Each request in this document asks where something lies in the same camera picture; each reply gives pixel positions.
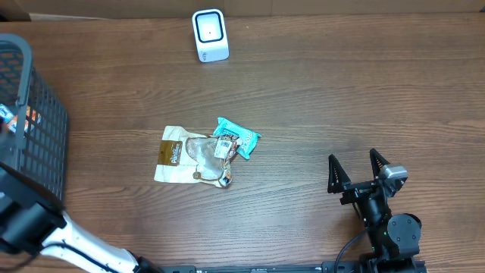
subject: food package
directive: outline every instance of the food package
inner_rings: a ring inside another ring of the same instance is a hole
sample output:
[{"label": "food package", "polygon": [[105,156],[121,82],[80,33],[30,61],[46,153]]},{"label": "food package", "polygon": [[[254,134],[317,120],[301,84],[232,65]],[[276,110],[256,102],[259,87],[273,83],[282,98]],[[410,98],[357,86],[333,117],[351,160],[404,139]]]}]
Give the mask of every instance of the food package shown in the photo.
[{"label": "food package", "polygon": [[232,181],[230,160],[240,143],[237,136],[207,136],[180,126],[166,126],[154,179],[227,187]]},{"label": "food package", "polygon": [[[27,117],[30,117],[30,106],[27,106]],[[18,115],[12,118],[7,124],[8,129],[13,133],[17,132],[17,119],[18,119]],[[37,124],[39,124],[40,121],[42,120],[42,117],[39,115],[39,119],[38,120],[36,119],[37,119],[37,112],[36,110],[32,110],[32,121],[37,121]],[[28,128],[29,128],[29,121],[26,119],[25,125],[23,126],[23,130],[27,132]]]},{"label": "food package", "polygon": [[231,135],[237,136],[241,139],[241,146],[237,148],[237,152],[246,159],[249,159],[249,154],[256,147],[258,138],[261,137],[259,133],[241,127],[226,118],[217,118],[219,125],[214,130],[215,136]]},{"label": "food package", "polygon": [[12,118],[14,118],[14,114],[7,106],[0,104],[0,118],[2,118],[3,122],[8,123]]}]

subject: blue snack wrapper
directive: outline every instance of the blue snack wrapper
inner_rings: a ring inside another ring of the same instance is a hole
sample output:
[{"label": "blue snack wrapper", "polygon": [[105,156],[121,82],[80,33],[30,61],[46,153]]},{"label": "blue snack wrapper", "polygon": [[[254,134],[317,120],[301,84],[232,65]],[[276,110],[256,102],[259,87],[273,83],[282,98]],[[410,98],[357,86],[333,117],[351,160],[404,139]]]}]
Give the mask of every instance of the blue snack wrapper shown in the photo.
[{"label": "blue snack wrapper", "polygon": [[261,135],[244,127],[241,127],[227,120],[226,118],[217,118],[217,122],[219,123],[219,125],[217,126],[217,128],[215,128],[214,135],[238,136],[242,140],[242,144],[237,149],[237,153],[239,153],[243,158],[249,159],[249,154],[256,147],[256,143],[258,143],[258,137],[261,137]]}]

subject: black wire basket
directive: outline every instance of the black wire basket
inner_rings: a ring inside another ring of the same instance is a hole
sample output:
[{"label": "black wire basket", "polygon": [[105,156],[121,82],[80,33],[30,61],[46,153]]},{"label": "black wire basket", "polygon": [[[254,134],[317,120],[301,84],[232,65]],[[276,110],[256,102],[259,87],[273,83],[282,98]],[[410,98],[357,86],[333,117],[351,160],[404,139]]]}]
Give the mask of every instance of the black wire basket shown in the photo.
[{"label": "black wire basket", "polygon": [[29,44],[14,34],[0,34],[0,104],[14,116],[3,120],[0,162],[63,200],[67,112],[34,68]]}]

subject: wood grain surface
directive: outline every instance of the wood grain surface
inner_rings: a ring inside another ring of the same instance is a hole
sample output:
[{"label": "wood grain surface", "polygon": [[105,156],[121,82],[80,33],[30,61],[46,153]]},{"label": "wood grain surface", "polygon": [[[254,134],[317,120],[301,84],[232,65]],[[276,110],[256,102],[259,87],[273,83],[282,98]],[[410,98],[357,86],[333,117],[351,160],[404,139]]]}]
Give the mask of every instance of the wood grain surface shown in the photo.
[{"label": "wood grain surface", "polygon": [[[483,271],[483,14],[226,24],[230,58],[211,64],[189,19],[0,24],[28,40],[70,114],[75,221],[160,265],[333,260],[363,225],[327,194],[327,157],[359,182],[374,147],[408,168],[390,207],[422,220],[418,259],[430,272]],[[154,182],[164,127],[211,133],[219,116],[263,135],[232,163],[231,187]],[[343,259],[368,251],[365,239]],[[24,271],[80,270],[41,258]]]}]

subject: white cube device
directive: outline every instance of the white cube device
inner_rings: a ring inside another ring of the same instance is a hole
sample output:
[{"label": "white cube device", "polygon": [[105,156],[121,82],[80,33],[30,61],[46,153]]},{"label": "white cube device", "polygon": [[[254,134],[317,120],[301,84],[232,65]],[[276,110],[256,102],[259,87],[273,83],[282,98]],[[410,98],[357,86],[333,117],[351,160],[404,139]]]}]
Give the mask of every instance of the white cube device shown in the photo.
[{"label": "white cube device", "polygon": [[218,9],[197,11],[192,16],[197,53],[201,62],[229,58],[224,16]]}]

